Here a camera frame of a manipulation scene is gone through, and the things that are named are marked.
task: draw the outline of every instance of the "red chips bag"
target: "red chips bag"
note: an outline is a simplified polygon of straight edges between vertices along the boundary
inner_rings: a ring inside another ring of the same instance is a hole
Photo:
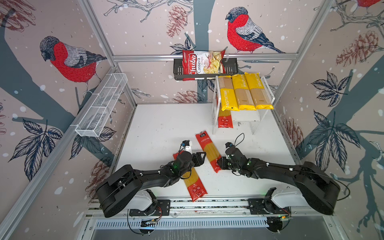
[[[185,51],[183,50],[184,74],[214,74],[225,73],[221,60],[225,50],[212,51]],[[183,81],[199,80],[204,78],[184,78]]]

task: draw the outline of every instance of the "bird's tail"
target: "bird's tail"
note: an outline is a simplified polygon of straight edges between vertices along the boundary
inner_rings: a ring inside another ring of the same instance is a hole
[[[271,47],[269,47],[269,48],[272,49],[272,50],[275,50],[275,51],[278,52],[278,53],[285,53],[285,52],[280,51],[279,49],[275,48],[274,46],[271,46]]]

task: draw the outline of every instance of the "yellow pasta package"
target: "yellow pasta package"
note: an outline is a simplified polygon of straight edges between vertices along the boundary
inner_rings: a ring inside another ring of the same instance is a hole
[[[232,83],[239,110],[256,110],[245,76],[242,74],[233,75]]]
[[[249,90],[257,109],[274,109],[269,97],[266,94],[263,82],[258,73],[245,73],[245,79],[247,80]]]
[[[218,77],[221,94],[221,110],[239,111],[231,76]]]

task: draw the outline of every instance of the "red-breasted bird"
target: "red-breasted bird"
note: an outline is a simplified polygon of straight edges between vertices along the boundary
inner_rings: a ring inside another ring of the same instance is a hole
[[[255,49],[269,48],[278,53],[284,53],[277,49],[265,36],[263,30],[252,22],[245,8],[232,8],[225,19],[228,20],[228,41],[237,49],[237,52],[253,53]]]
[[[92,93],[88,90],[88,81],[96,75],[98,64],[107,59],[99,54],[88,52],[84,48],[72,47],[60,42],[53,36],[42,40],[40,51],[44,61],[49,59],[66,79],[76,83],[86,83],[87,90],[83,92],[83,96],[85,93]]]

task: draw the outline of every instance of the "white snow dot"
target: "white snow dot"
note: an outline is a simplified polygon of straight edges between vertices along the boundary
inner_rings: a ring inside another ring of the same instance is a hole
[[[63,187],[58,187],[58,188],[55,190],[55,194],[56,194],[56,195],[59,195],[62,191],[63,191]]]

